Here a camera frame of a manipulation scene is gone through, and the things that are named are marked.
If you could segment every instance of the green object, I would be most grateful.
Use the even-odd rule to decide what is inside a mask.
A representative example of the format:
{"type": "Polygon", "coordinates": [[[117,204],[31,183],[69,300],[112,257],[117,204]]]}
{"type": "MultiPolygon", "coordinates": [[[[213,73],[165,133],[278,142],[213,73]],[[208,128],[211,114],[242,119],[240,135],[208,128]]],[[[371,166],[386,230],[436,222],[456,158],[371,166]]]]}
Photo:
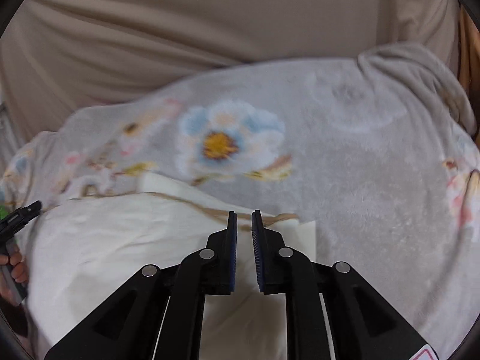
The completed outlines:
{"type": "Polygon", "coordinates": [[[4,206],[0,206],[0,220],[8,215],[8,211],[4,206]]]}

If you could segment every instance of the yellow flower center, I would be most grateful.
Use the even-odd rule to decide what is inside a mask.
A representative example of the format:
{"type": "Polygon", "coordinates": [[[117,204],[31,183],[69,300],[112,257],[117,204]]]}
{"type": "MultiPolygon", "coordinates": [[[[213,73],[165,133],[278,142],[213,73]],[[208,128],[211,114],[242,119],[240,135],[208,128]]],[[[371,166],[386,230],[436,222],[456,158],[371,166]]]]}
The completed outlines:
{"type": "Polygon", "coordinates": [[[224,132],[212,132],[203,141],[203,155],[210,160],[226,160],[238,151],[235,140],[224,132]]]}

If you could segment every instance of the beige fabric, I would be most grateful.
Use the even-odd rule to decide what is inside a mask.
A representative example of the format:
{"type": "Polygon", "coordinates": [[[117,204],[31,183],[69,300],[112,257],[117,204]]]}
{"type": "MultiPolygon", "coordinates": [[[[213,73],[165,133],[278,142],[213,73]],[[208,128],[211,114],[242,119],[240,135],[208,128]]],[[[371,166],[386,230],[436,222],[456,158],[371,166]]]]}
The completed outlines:
{"type": "Polygon", "coordinates": [[[212,68],[417,40],[457,66],[457,0],[26,0],[0,42],[27,138],[212,68]]]}

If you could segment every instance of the gray fleece blanket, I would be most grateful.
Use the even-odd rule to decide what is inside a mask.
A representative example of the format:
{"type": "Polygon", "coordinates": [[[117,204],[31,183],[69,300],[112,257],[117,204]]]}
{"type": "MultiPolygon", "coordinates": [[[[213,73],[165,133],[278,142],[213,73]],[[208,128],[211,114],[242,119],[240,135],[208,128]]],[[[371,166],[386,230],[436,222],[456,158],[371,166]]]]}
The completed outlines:
{"type": "Polygon", "coordinates": [[[350,262],[447,359],[480,311],[475,128],[420,45],[235,67],[76,112],[18,152],[0,201],[116,195],[152,171],[316,220],[317,261],[350,262]]]}

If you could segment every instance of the metal bolt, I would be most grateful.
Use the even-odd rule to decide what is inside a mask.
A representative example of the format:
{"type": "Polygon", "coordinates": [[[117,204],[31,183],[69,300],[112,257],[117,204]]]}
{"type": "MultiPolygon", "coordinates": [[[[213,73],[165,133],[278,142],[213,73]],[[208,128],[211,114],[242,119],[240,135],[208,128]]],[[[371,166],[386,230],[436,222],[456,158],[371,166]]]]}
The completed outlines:
{"type": "Polygon", "coordinates": [[[341,274],[347,274],[350,272],[350,266],[346,262],[337,262],[335,264],[335,269],[339,271],[341,274]]]}
{"type": "Polygon", "coordinates": [[[293,250],[290,249],[289,247],[283,247],[278,251],[279,255],[281,257],[292,257],[293,256],[293,250]]]}
{"type": "Polygon", "coordinates": [[[202,257],[204,260],[208,260],[215,256],[215,252],[211,249],[203,249],[200,251],[200,257],[202,257]]]}
{"type": "Polygon", "coordinates": [[[154,265],[146,265],[142,268],[142,275],[146,278],[151,278],[157,273],[157,267],[154,265]]]}

